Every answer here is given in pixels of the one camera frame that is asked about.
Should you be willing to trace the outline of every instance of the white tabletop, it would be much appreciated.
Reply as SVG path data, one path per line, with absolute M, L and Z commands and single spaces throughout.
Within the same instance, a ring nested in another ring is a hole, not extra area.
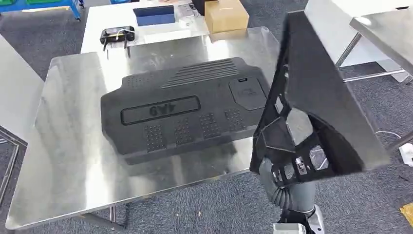
M 135 28 L 135 40 L 128 42 L 128 46 L 208 35 L 209 31 L 203 16 L 194 11 L 194 16 L 183 17 L 179 11 L 179 5 L 189 2 L 191 1 L 179 0 L 174 3 L 163 3 L 157 0 L 141 0 L 140 2 L 91 7 L 81 53 L 103 52 L 103 45 L 99 41 L 100 35 L 104 29 L 113 27 L 132 26 Z M 176 23 L 138 27 L 132 9 L 162 5 L 174 6 Z M 110 43 L 106 48 L 119 47 L 123 48 L 123 43 Z

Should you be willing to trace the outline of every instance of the blue shelf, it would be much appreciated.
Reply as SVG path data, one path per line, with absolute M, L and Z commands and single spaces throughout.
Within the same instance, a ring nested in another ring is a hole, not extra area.
M 69 6 L 75 18 L 80 20 L 80 13 L 77 10 L 77 2 L 83 4 L 83 0 L 61 0 L 58 2 L 47 2 L 47 3 L 33 3 L 28 4 L 26 0 L 16 0 L 13 4 L 10 5 L 0 5 L 0 12 L 7 12 L 7 11 L 21 11 L 21 10 L 28 10 L 28 9 L 36 9 L 36 8 L 48 8 L 48 7 L 57 7 L 57 6 Z

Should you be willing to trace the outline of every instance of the raised dot pattern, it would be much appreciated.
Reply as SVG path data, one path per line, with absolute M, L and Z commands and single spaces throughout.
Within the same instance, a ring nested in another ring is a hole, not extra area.
M 241 117 L 240 110 L 238 109 L 228 109 L 224 111 L 225 117 L 228 120 L 228 126 L 230 132 L 238 132 L 244 130 L 245 123 Z
M 145 126 L 145 133 L 148 152 L 166 148 L 161 125 Z
M 213 113 L 207 113 L 205 115 L 199 116 L 199 120 L 201 122 L 204 138 L 217 137 L 221 135 Z
M 188 118 L 177 121 L 175 126 L 175 142 L 182 145 L 194 141 L 193 135 L 189 131 Z

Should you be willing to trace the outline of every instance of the ribbed vent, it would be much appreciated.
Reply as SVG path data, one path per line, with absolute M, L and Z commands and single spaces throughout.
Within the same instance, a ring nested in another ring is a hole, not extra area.
M 218 79 L 237 74 L 238 70 L 231 59 L 205 62 L 183 67 L 169 81 L 167 81 L 162 88 Z

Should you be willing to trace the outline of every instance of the cardboard box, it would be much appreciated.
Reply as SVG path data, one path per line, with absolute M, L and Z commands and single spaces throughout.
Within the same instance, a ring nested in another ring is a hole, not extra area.
M 249 15 L 239 0 L 205 2 L 205 22 L 210 33 L 246 29 Z

